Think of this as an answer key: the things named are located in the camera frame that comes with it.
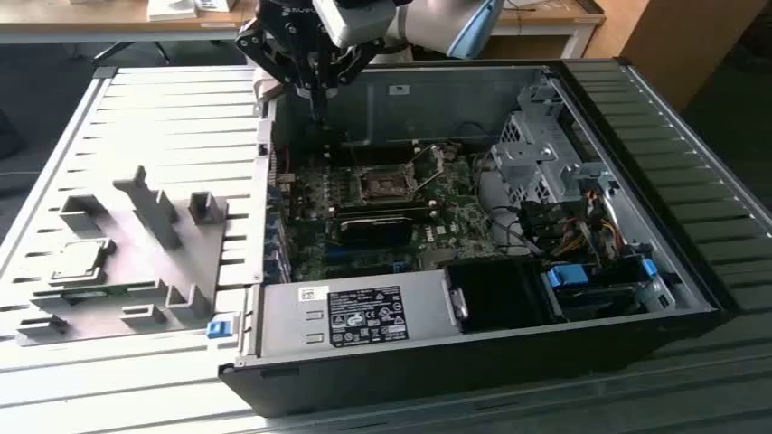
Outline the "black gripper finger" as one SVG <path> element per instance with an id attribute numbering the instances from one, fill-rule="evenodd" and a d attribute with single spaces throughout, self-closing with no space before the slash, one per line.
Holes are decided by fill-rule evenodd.
<path id="1" fill-rule="evenodd" d="M 340 85 L 348 85 L 364 67 L 386 47 L 386 40 L 376 38 L 347 49 L 336 47 L 330 38 L 322 43 L 322 130 L 328 130 L 328 99 L 336 95 Z"/>
<path id="2" fill-rule="evenodd" d="M 286 17 L 259 17 L 243 28 L 236 44 L 244 55 L 308 100 L 311 118 L 322 126 L 322 81 L 318 64 L 319 32 Z"/>

